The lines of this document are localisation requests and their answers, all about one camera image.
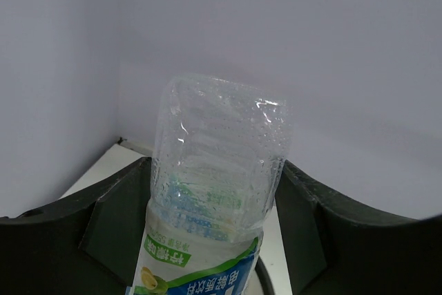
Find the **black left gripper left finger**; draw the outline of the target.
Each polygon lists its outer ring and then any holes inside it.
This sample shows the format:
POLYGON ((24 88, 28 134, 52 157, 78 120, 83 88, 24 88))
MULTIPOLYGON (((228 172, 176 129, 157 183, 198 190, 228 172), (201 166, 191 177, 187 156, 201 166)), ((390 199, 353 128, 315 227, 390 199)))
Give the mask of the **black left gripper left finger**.
POLYGON ((151 159, 16 218, 1 218, 2 294, 125 294, 134 279, 151 159))

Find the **green-white label clear bottle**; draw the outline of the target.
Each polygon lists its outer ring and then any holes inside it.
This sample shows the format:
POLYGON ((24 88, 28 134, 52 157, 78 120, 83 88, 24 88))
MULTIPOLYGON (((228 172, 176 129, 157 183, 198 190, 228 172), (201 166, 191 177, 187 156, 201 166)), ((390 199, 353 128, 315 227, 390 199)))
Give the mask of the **green-white label clear bottle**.
POLYGON ((166 86, 131 294, 246 294, 293 132, 281 96, 216 77, 166 86))

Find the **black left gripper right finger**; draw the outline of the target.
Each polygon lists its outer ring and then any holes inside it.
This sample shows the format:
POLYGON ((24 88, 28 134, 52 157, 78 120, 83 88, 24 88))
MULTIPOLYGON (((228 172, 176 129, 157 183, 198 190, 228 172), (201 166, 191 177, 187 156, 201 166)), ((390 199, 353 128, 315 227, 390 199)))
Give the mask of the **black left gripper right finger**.
POLYGON ((441 217, 358 202, 287 162, 276 207, 294 294, 440 294, 441 217))

